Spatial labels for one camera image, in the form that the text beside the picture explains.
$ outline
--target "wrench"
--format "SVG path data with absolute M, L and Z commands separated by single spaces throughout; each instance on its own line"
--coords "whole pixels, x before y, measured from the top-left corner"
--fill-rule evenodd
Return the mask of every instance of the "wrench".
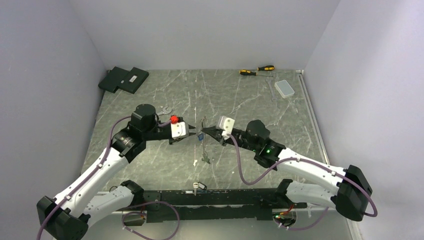
M 277 98 L 276 98 L 276 95 L 274 94 L 273 86 L 271 85 L 271 82 L 272 81 L 273 81 L 272 79 L 267 79 L 266 80 L 266 82 L 268 83 L 268 86 L 269 86 L 269 90 L 271 90 L 271 94 L 272 94 L 271 101 L 275 102 L 275 101 L 277 101 Z
M 158 116 L 160 115 L 165 115 L 165 114 L 170 114 L 172 112 L 172 108 L 168 109 L 169 106 L 164 106 L 162 107 L 162 111 L 156 113 Z

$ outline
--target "wall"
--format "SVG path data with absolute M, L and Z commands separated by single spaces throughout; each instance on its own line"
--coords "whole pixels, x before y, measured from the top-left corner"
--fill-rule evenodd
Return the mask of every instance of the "wall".
M 70 0 L 108 69 L 303 69 L 340 0 Z
M 330 161 L 373 187 L 365 240 L 424 239 L 423 12 L 418 0 L 342 0 L 304 71 Z
M 35 239 L 38 200 L 79 175 L 105 68 L 67 0 L 0 1 L 0 23 L 0 238 Z

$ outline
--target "table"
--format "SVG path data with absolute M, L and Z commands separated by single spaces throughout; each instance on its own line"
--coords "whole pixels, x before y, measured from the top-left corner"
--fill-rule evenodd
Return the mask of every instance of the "table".
M 234 69 L 149 70 L 149 73 L 135 94 L 122 90 L 105 92 L 82 172 L 105 148 L 114 122 L 130 116 L 139 104 L 151 104 L 158 112 L 162 106 L 170 106 L 173 109 L 171 114 L 183 117 L 198 129 L 204 116 L 207 127 L 215 125 L 219 117 L 225 115 L 235 119 L 234 127 L 242 130 L 251 120 L 260 119 L 271 131 L 270 138 L 274 141 L 304 156 L 326 162 L 313 113 L 295 70 L 270 72 L 274 76 L 272 84 L 287 80 L 295 92 L 291 97 L 282 98 L 275 91 L 277 102 L 271 101 L 265 81 L 267 77 L 242 76 Z M 162 115 L 160 119 L 164 122 L 169 115 Z M 118 124 L 116 131 L 126 124 Z M 208 189 L 276 188 L 284 178 L 302 182 L 299 177 L 279 170 L 272 171 L 254 186 L 244 185 L 238 174 L 234 146 L 223 147 L 208 136 L 205 143 L 211 164 L 201 161 L 203 151 L 196 136 L 173 145 L 167 140 L 150 141 L 146 149 L 110 179 L 102 190 L 108 191 L 128 179 L 145 190 L 190 190 L 193 183 L 199 181 Z M 252 181 L 265 171 L 253 159 L 253 152 L 241 149 L 240 154 L 246 180 Z

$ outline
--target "gray marble surface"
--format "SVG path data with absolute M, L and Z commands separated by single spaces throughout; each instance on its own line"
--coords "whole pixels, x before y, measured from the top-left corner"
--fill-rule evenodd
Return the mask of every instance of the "gray marble surface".
M 169 105 L 171 114 L 184 117 L 190 125 L 215 125 L 222 115 L 235 119 L 235 128 L 246 129 L 249 121 L 260 119 L 271 131 L 270 137 L 294 151 L 324 162 L 321 157 L 305 96 L 294 70 L 275 70 L 275 81 L 287 80 L 295 94 L 277 102 L 263 76 L 241 76 L 238 70 L 150 70 L 150 76 L 135 94 L 118 90 L 104 94 L 82 171 L 101 154 L 108 133 L 118 119 L 129 116 L 139 104 L 151 104 L 159 112 Z M 169 115 L 162 115 L 164 122 Z M 126 126 L 118 124 L 117 130 Z M 206 151 L 211 159 L 202 159 L 201 142 L 196 136 L 173 145 L 167 140 L 150 141 L 146 149 L 126 168 L 118 172 L 103 190 L 131 179 L 145 190 L 192 189 L 193 182 L 202 182 L 209 189 L 275 188 L 283 178 L 302 181 L 297 176 L 272 171 L 254 186 L 242 183 L 237 170 L 234 146 L 220 146 L 206 137 Z M 242 171 L 248 181 L 256 179 L 265 168 L 253 159 L 253 152 L 241 149 Z

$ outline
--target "blue object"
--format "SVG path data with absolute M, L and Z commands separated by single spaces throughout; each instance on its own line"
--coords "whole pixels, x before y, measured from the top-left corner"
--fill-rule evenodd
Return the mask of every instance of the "blue object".
M 199 141 L 202 141 L 203 140 L 203 138 L 204 138 L 204 134 L 203 134 L 203 132 L 202 133 L 200 133 L 199 135 L 197 135 L 197 138 L 199 139 Z

